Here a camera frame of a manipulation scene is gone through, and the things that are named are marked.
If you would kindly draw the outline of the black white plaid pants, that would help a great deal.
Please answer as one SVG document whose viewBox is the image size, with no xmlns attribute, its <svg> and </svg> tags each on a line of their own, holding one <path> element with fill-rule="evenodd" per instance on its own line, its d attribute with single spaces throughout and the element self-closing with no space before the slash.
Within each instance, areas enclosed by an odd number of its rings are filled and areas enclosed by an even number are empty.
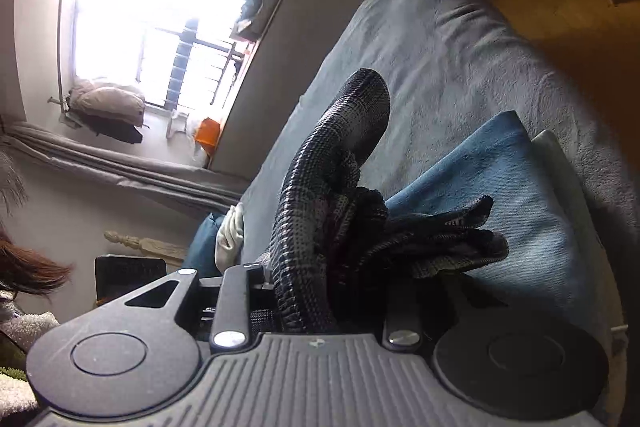
<svg viewBox="0 0 640 427">
<path fill-rule="evenodd" d="M 374 329 L 394 291 L 442 273 L 503 260 L 506 239 L 485 229 L 492 200 L 394 217 L 360 168 L 387 127 L 390 94 L 372 69 L 352 74 L 286 173 L 269 244 L 283 329 L 320 334 Z"/>
</svg>

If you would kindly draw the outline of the clothes hanging at window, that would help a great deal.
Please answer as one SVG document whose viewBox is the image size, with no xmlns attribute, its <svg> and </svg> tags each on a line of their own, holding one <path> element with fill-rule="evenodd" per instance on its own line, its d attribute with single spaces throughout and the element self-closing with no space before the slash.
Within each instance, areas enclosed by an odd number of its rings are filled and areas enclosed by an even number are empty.
<svg viewBox="0 0 640 427">
<path fill-rule="evenodd" d="M 134 84 L 105 78 L 77 80 L 65 97 L 66 116 L 95 135 L 140 144 L 145 97 Z"/>
</svg>

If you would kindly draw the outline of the orange box on windowsill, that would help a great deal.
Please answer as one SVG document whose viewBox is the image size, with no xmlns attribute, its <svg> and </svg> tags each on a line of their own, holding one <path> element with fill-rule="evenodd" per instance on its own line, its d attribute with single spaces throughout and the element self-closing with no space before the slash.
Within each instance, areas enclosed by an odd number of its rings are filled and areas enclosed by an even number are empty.
<svg viewBox="0 0 640 427">
<path fill-rule="evenodd" d="M 208 156 L 212 156 L 217 148 L 220 134 L 219 122 L 212 118 L 205 118 L 194 133 L 194 142 L 205 150 Z"/>
</svg>

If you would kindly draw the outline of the grey curtain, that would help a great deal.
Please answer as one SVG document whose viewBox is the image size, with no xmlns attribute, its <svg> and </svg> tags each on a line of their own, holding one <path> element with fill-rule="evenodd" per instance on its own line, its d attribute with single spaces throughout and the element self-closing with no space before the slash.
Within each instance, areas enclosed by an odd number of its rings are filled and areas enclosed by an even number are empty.
<svg viewBox="0 0 640 427">
<path fill-rule="evenodd" d="M 28 122 L 6 127 L 1 143 L 43 165 L 140 194 L 190 215 L 225 213 L 248 187 L 246 180 L 232 174 L 104 150 Z"/>
</svg>

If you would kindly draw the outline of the folded white fleece garment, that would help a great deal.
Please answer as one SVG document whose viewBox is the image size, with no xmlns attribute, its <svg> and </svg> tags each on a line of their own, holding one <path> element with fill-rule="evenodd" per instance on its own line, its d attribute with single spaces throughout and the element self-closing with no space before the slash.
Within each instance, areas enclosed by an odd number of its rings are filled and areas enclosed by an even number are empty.
<svg viewBox="0 0 640 427">
<path fill-rule="evenodd" d="M 231 206 L 219 225 L 215 244 L 215 265 L 220 273 L 237 265 L 244 244 L 244 208 Z"/>
</svg>

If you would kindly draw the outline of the teal blue pillow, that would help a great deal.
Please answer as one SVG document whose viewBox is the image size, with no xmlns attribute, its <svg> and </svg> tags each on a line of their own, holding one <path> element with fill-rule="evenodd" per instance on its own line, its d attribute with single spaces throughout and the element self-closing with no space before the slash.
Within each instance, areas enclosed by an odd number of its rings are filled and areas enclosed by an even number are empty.
<svg viewBox="0 0 640 427">
<path fill-rule="evenodd" d="M 220 277 L 215 263 L 216 237 L 223 215 L 209 215 L 201 222 L 182 262 L 183 269 L 198 271 L 199 277 Z"/>
</svg>

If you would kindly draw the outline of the carved wooden bedpost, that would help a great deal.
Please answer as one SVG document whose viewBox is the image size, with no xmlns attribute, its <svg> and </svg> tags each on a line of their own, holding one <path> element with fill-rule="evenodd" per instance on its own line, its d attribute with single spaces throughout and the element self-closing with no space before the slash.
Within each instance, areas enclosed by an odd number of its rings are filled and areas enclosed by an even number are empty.
<svg viewBox="0 0 640 427">
<path fill-rule="evenodd" d="M 125 235 L 114 231 L 105 231 L 103 235 L 107 242 L 139 251 L 146 257 L 162 258 L 173 265 L 181 265 L 188 254 L 186 247 L 162 242 L 158 239 Z"/>
</svg>

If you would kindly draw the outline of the grey bed blanket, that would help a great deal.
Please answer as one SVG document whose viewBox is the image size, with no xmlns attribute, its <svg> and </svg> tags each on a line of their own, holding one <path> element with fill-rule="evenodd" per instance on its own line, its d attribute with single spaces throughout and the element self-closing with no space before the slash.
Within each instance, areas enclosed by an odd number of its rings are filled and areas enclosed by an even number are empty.
<svg viewBox="0 0 640 427">
<path fill-rule="evenodd" d="M 322 63 L 243 195 L 245 259 L 268 245 L 286 169 L 338 89 L 367 67 L 390 90 L 390 123 L 361 181 L 390 199 L 488 120 L 518 115 L 558 139 L 610 262 L 624 317 L 639 318 L 639 173 L 559 69 L 487 0 L 366 0 Z"/>
</svg>

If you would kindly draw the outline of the folded grey garment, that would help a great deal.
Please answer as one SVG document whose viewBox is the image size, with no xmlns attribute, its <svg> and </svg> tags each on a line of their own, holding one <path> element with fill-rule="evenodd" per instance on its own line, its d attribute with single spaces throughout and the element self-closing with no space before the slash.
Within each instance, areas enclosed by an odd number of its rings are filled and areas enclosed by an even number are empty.
<svg viewBox="0 0 640 427">
<path fill-rule="evenodd" d="M 628 335 L 620 293 L 605 248 L 594 227 L 582 184 L 558 139 L 551 131 L 544 130 L 532 144 L 573 227 L 579 254 L 584 258 L 582 265 L 594 287 L 594 305 L 588 317 L 599 327 L 597 337 L 603 341 L 610 363 L 608 384 L 596 413 L 603 424 L 615 425 L 625 404 L 627 384 Z"/>
</svg>

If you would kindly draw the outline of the person brown hair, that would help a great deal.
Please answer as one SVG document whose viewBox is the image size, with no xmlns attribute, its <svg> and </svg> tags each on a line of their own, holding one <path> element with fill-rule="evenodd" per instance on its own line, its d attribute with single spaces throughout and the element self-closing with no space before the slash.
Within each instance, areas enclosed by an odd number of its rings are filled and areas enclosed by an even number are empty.
<svg viewBox="0 0 640 427">
<path fill-rule="evenodd" d="M 37 251 L 15 245 L 6 231 L 1 230 L 0 282 L 1 290 L 47 297 L 62 287 L 73 273 L 73 265 L 61 265 Z"/>
</svg>

